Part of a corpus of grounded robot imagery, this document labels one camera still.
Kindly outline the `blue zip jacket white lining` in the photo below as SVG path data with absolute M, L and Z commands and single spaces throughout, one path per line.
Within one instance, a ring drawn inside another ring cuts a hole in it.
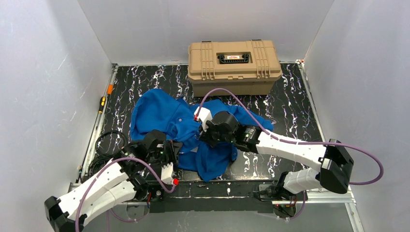
M 196 172 L 206 182 L 224 174 L 238 150 L 230 143 L 215 148 L 199 140 L 200 122 L 194 121 L 198 104 L 189 105 L 183 98 L 175 99 L 162 89 L 150 89 L 137 101 L 131 116 L 130 136 L 142 140 L 152 130 L 166 134 L 167 139 L 182 142 L 178 167 Z

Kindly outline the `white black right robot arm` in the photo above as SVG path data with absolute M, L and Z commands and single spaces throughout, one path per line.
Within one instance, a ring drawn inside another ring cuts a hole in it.
M 260 126 L 241 124 L 226 111 L 212 115 L 209 110 L 201 108 L 195 113 L 195 120 L 201 123 L 200 140 L 211 147 L 228 143 L 240 151 L 279 156 L 308 167 L 298 172 L 282 173 L 272 190 L 273 195 L 295 195 L 314 188 L 338 194 L 348 191 L 354 161 L 339 141 L 313 145 L 265 132 Z

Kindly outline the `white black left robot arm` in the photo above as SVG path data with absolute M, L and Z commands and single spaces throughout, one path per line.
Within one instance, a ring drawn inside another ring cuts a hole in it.
M 153 130 L 122 147 L 95 175 L 67 194 L 44 202 L 56 232 L 81 232 L 96 216 L 114 206 L 137 201 L 150 206 L 172 193 L 182 142 Z

